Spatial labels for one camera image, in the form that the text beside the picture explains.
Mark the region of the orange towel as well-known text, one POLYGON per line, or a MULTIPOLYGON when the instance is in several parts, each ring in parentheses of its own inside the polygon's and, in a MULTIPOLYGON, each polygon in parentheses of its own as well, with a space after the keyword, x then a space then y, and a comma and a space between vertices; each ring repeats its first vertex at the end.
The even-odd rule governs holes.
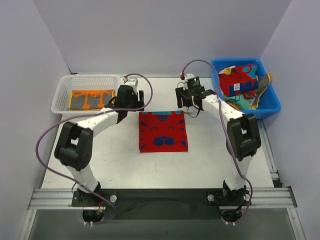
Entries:
POLYGON ((100 110, 115 96, 115 89, 72 90, 70 94, 68 109, 71 111, 100 110))

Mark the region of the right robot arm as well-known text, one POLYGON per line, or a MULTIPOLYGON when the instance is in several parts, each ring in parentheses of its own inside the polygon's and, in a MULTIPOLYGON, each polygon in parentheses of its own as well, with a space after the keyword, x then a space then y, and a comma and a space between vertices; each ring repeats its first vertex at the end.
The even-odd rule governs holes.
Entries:
POLYGON ((244 189, 250 162, 261 147, 256 116, 236 110, 221 100, 212 89, 205 90, 203 86, 194 90, 177 87, 175 94, 179 109, 195 107, 220 120, 226 137, 226 149, 232 161, 224 187, 231 192, 244 189))

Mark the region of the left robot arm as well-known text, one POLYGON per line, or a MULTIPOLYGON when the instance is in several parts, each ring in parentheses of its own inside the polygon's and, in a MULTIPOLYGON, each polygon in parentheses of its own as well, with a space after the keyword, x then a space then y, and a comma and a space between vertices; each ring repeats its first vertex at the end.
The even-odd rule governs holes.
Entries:
POLYGON ((71 172, 81 195, 93 195, 101 188, 90 167, 94 137, 120 123, 127 117, 128 109, 144 110, 144 92, 138 91, 137 86, 136 78, 128 80, 119 86, 114 100, 100 110, 101 115, 63 124, 54 157, 71 172))

